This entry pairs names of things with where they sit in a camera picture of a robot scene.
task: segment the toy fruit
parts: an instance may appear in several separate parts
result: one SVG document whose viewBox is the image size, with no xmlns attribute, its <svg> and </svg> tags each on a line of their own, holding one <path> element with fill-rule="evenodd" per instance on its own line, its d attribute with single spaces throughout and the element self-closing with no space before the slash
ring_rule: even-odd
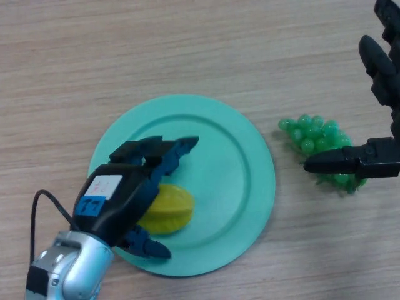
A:
<svg viewBox="0 0 400 300">
<path fill-rule="evenodd" d="M 351 138 L 339 128 L 338 122 L 324 122 L 321 116 L 311 117 L 303 114 L 297 121 L 281 119 L 280 130 L 287 132 L 292 141 L 292 148 L 306 158 L 329 149 L 352 146 Z M 363 186 L 367 179 L 358 180 L 354 174 L 317 174 L 317 184 L 330 182 L 337 188 L 354 193 Z"/>
<path fill-rule="evenodd" d="M 149 234 L 171 234 L 192 219 L 194 199 L 186 190 L 173 184 L 160 184 L 159 194 L 139 220 Z"/>
</svg>

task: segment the teal plate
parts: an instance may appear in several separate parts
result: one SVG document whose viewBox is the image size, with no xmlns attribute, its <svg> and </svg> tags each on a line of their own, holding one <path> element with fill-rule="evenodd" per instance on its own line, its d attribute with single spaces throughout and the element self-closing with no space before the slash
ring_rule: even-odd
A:
<svg viewBox="0 0 400 300">
<path fill-rule="evenodd" d="M 176 234 L 154 236 L 172 253 L 167 261 L 143 259 L 119 248 L 129 263 L 164 276 L 194 276 L 221 268 L 243 254 L 264 230 L 275 197 L 275 171 L 258 130 L 240 112 L 203 96 L 171 95 L 140 104 L 104 134 L 89 174 L 123 142 L 162 135 L 199 136 L 165 183 L 195 198 L 191 222 Z"/>
</svg>

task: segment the grape cluster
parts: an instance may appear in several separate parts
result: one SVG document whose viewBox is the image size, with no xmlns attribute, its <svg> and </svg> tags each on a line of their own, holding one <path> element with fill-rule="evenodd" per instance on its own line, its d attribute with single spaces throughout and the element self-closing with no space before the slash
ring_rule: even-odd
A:
<svg viewBox="0 0 400 300">
<path fill-rule="evenodd" d="M 353 145 L 350 137 L 339 128 L 338 122 L 325 122 L 321 116 L 303 114 L 297 121 L 281 119 L 278 126 L 290 135 L 296 149 L 305 156 Z M 349 194 L 366 183 L 366 179 L 357 180 L 354 174 L 318 174 L 318 177 L 319 183 L 333 183 Z"/>
<path fill-rule="evenodd" d="M 324 122 L 321 116 L 303 114 L 297 121 L 281 119 L 278 126 L 290 135 L 295 145 L 306 155 L 352 146 L 350 137 L 339 128 L 338 122 Z"/>
</svg>

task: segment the white label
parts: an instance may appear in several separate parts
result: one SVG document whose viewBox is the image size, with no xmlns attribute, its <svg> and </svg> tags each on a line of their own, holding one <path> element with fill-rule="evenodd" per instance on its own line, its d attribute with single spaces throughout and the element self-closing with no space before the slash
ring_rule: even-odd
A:
<svg viewBox="0 0 400 300">
<path fill-rule="evenodd" d="M 122 178 L 122 175 L 98 175 L 93 179 L 85 196 L 101 196 L 110 200 Z"/>
</svg>

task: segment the wood grain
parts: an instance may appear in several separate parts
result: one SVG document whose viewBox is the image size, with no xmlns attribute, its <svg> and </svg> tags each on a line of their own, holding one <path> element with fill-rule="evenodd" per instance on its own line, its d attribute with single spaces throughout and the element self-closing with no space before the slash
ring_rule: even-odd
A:
<svg viewBox="0 0 400 300">
<path fill-rule="evenodd" d="M 220 99 L 274 156 L 274 216 L 214 273 L 173 280 L 116 259 L 100 299 L 398 299 L 398 179 L 354 197 L 315 187 L 274 134 L 279 118 L 337 119 L 363 144 L 390 135 L 358 54 L 383 27 L 373 0 L 35 0 L 0 2 L 0 298 L 22 299 L 36 190 L 71 211 L 108 126 L 155 96 Z M 37 250 L 67 224 L 39 204 Z"/>
</svg>

